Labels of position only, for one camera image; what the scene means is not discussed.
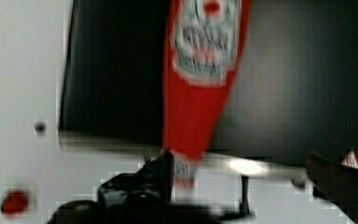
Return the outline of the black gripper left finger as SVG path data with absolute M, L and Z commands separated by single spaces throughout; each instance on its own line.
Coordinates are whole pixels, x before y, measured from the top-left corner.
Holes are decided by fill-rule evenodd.
M 173 162 L 173 154 L 166 151 L 135 173 L 122 173 L 110 178 L 98 188 L 98 201 L 103 205 L 122 204 L 130 195 L 143 193 L 169 202 L 172 198 Z

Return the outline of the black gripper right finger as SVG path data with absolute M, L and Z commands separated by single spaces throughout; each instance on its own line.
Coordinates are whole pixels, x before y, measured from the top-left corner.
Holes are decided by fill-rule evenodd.
M 312 152 L 306 161 L 306 171 L 323 199 L 336 205 L 358 224 L 358 169 L 334 163 Z

